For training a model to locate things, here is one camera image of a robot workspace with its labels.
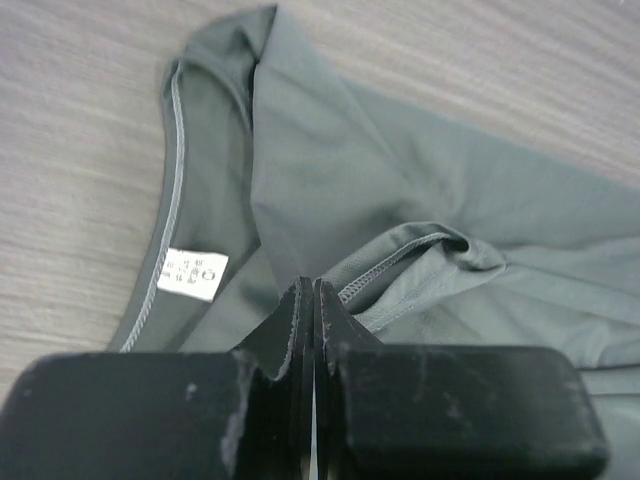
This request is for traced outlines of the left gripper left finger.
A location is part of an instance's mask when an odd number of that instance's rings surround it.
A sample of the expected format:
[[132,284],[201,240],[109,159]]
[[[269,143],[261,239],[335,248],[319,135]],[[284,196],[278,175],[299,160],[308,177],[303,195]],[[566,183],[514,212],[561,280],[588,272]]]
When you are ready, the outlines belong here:
[[297,279],[225,353],[45,356],[1,410],[5,479],[305,479],[313,296]]

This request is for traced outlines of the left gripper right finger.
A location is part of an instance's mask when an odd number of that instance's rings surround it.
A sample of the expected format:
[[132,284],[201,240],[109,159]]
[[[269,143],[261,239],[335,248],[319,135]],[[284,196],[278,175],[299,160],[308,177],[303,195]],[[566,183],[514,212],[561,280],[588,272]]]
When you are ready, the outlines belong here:
[[540,347],[385,344],[314,286],[322,479],[593,479],[610,448],[586,387]]

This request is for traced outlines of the grey t shirt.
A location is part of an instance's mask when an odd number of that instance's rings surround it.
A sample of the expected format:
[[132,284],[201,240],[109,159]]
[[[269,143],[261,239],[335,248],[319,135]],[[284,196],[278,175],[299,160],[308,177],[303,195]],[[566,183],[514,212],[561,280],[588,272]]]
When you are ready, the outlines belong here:
[[639,193],[340,77],[268,6],[161,91],[157,223],[114,351],[220,351],[300,276],[388,343],[536,345],[639,472]]

